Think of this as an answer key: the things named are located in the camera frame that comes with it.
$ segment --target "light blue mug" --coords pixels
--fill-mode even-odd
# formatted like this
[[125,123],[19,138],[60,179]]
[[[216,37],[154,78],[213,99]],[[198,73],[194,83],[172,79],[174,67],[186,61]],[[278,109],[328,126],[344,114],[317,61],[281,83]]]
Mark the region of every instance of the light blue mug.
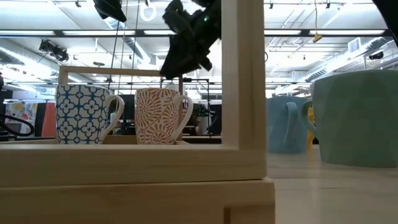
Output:
[[307,128],[300,110],[307,99],[280,96],[267,99],[267,147],[273,153],[304,153]]
[[[116,119],[108,123],[108,108],[113,100],[119,101]],[[58,144],[102,144],[124,109],[120,96],[89,85],[57,86],[55,119]]]

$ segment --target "wooden board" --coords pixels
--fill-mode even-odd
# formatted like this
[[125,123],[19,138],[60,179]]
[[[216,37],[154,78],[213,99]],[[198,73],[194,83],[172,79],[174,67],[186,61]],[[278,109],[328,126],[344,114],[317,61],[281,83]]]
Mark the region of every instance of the wooden board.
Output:
[[134,75],[134,76],[145,76],[145,77],[160,77],[159,71],[157,70],[138,70],[138,69],[126,69],[126,68],[97,68],[97,67],[77,67],[77,66],[60,66],[60,84],[63,84],[62,79],[65,74],[74,73],[97,73],[97,74],[108,74],[108,75]]
[[0,145],[0,187],[247,180],[264,158],[223,145]]
[[268,179],[8,188],[0,198],[0,223],[13,224],[273,224],[275,217]]

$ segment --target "air duct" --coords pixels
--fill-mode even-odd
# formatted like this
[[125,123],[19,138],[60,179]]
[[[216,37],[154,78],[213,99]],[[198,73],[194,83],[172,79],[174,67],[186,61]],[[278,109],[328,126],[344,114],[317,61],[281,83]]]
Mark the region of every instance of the air duct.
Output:
[[[21,58],[26,58],[27,60],[31,60],[33,62],[38,62],[42,56],[39,56],[29,50],[26,50],[22,47],[20,47],[17,44],[14,44],[13,42],[6,40],[6,39],[0,39],[0,50],[5,52],[11,57],[17,58],[21,60],[24,64],[26,64],[26,61],[24,62],[23,59]],[[58,73],[58,65],[56,63],[53,63],[46,58],[43,58],[40,62],[39,65],[44,65],[44,69],[48,70],[51,73]]]
[[336,69],[347,66],[348,64],[354,62],[354,59],[358,58],[359,56],[371,54],[377,49],[380,49],[382,46],[392,41],[392,38],[378,37],[370,40],[368,38],[360,38],[359,40],[361,42],[361,46],[357,50],[350,52],[349,49],[347,49],[333,58],[326,60],[321,65],[308,71],[301,82],[310,82],[323,75],[329,74]]
[[[309,70],[303,78],[297,80],[297,82],[311,82],[316,78],[332,73],[333,71],[347,66],[356,61],[359,56],[369,55],[384,45],[388,44],[390,41],[393,41],[392,37],[363,37],[357,38],[353,41],[353,44],[356,44],[357,48],[352,48],[350,45],[347,50],[342,51],[341,53],[335,55],[332,58],[324,61],[319,66]],[[297,88],[297,85],[287,85],[278,87],[275,90],[277,95],[288,93]]]
[[[115,30],[118,29],[120,33],[123,33],[123,30],[125,28],[123,22],[118,22],[116,19],[110,17],[104,19],[104,21],[110,28]],[[133,37],[121,37],[121,39],[127,46],[129,46],[131,51],[136,55],[136,57],[138,57],[138,60],[141,61],[141,63],[150,63],[150,56],[144,51],[144,49],[142,49],[142,47],[136,41],[134,41]]]
[[[37,76],[39,78],[40,75],[44,73],[47,73],[49,76],[53,76],[53,78],[58,77],[59,65],[57,63],[54,63],[46,58],[42,58],[42,56],[37,55],[9,40],[0,39],[0,50],[4,54],[8,55],[8,57],[16,58],[23,63],[9,63],[9,65],[32,66],[36,68]],[[69,77],[80,82],[92,82],[92,80],[77,73],[69,73]]]

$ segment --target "wooden post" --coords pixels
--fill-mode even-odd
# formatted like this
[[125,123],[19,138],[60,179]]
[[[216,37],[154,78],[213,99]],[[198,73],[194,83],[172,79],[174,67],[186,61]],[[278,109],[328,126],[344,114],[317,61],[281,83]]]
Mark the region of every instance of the wooden post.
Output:
[[[180,95],[183,95],[183,81],[182,81],[182,75],[178,77],[178,91],[180,92]],[[183,103],[180,104],[180,108],[178,109],[178,123],[181,124],[182,121],[182,109],[183,109]],[[178,141],[182,141],[182,132],[180,135],[178,135],[177,138]]]
[[263,1],[222,1],[222,9],[223,144],[265,152]]
[[60,74],[58,76],[58,84],[59,85],[67,85],[68,84],[68,71],[66,71],[63,66],[60,67]]

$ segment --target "light fixture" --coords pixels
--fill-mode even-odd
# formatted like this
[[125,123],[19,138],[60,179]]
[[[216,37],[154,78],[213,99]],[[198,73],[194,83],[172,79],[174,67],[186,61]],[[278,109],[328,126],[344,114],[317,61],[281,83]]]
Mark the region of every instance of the light fixture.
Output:
[[298,85],[298,86],[310,86],[312,83],[307,82],[266,82],[266,85]]
[[18,84],[18,85],[48,85],[47,82],[6,82],[6,85]]
[[36,90],[35,90],[34,88],[30,87],[30,86],[17,86],[17,85],[8,84],[8,85],[6,85],[6,86],[4,86],[4,87],[7,87],[7,86],[13,87],[13,88],[18,88],[18,89],[20,89],[20,90],[30,91],[30,92],[32,92],[32,93],[36,93]]
[[[110,85],[128,85],[129,83],[111,83]],[[94,82],[93,85],[109,85],[105,82]]]
[[167,56],[168,53],[169,52],[157,52],[157,53],[154,53],[154,55],[156,55],[156,56]]
[[76,82],[76,83],[68,83],[68,85],[87,85],[88,83]]
[[171,30],[144,30],[145,35],[174,35]]
[[264,30],[264,35],[300,35],[301,30]]
[[55,35],[52,30],[0,30],[0,35]]
[[[139,10],[139,14],[141,16],[141,19],[143,21],[145,21],[145,22],[152,21],[156,17],[156,6],[153,5],[152,3],[150,3],[149,0],[148,0],[147,3],[148,3],[147,6],[144,6],[144,7],[141,6],[140,10]],[[152,14],[149,17],[145,16],[145,14],[144,14],[145,9],[152,9]]]
[[134,30],[66,30],[62,31],[64,35],[134,35]]
[[137,65],[137,68],[139,70],[159,70],[159,66],[149,63],[140,63],[139,65]]
[[68,76],[68,78],[69,78],[70,80],[74,81],[74,82],[81,83],[81,80],[79,80],[78,78],[71,77],[70,75]]
[[319,35],[381,35],[385,30],[318,30]]

